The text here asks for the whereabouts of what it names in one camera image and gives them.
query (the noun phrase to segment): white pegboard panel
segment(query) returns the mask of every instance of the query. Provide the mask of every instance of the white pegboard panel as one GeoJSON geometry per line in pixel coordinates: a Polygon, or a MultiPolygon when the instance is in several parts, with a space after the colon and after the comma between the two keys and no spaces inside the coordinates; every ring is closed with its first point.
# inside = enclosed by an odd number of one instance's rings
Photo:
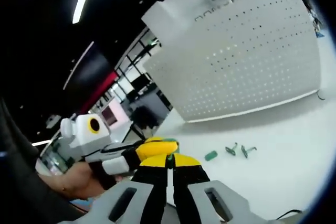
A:
{"type": "Polygon", "coordinates": [[[144,64],[188,122],[258,111],[316,92],[320,57],[302,0],[238,0],[144,64]]]}

